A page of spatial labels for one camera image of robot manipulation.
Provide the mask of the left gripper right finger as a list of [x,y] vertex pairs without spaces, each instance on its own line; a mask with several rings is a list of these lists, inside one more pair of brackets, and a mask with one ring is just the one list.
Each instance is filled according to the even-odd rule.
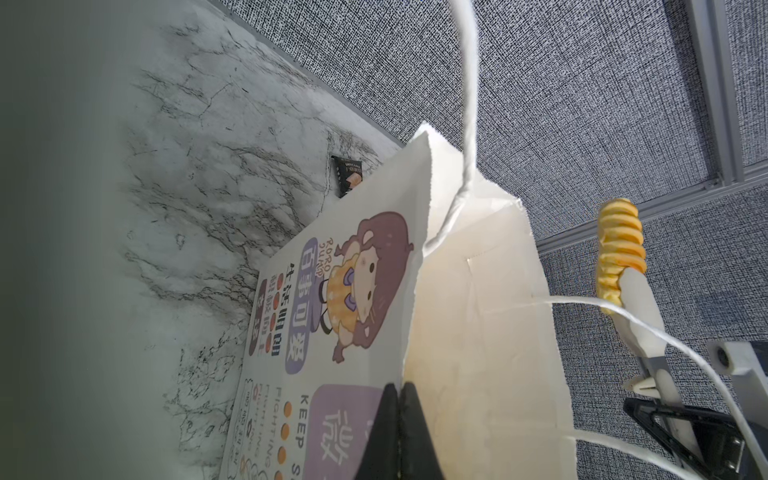
[[406,382],[399,397],[400,478],[443,480],[416,386]]

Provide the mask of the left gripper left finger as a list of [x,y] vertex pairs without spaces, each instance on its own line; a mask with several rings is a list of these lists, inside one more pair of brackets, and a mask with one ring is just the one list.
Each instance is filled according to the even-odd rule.
[[385,386],[355,480],[399,478],[399,397],[393,384]]

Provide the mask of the striped twisted bread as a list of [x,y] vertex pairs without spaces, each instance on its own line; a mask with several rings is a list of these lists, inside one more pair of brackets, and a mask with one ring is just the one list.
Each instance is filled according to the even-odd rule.
[[628,199],[605,203],[597,219],[597,296],[623,307],[619,279],[628,268],[641,274],[647,270],[643,226],[638,208]]

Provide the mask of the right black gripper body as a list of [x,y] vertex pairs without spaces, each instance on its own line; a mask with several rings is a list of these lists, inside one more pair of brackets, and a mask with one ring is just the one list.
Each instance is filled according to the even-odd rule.
[[705,479],[765,479],[732,416],[661,399],[627,398],[623,411],[666,452]]

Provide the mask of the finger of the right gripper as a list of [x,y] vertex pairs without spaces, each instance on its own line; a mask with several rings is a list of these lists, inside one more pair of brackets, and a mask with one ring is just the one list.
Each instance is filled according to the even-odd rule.
[[[645,324],[665,331],[659,307],[646,276],[634,268],[627,267],[619,275],[619,303]],[[617,313],[611,313],[614,326],[624,344],[641,359],[644,370],[654,380],[657,397],[665,406],[682,407],[682,399],[666,358],[668,343]],[[666,420],[671,434],[690,450],[699,460],[701,449],[689,421]]]

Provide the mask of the white patterned paper bag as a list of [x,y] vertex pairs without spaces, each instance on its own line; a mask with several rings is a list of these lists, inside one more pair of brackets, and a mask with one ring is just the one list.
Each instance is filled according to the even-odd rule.
[[[385,386],[400,397],[411,382],[444,479],[573,479],[582,442],[705,479],[659,444],[574,426],[552,314],[559,298],[522,203],[477,167],[475,12],[468,1],[451,10],[463,145],[421,125],[264,267],[220,477],[354,479]],[[665,340],[683,405],[732,416],[767,475],[767,428],[747,421],[710,355],[597,293],[574,303]]]

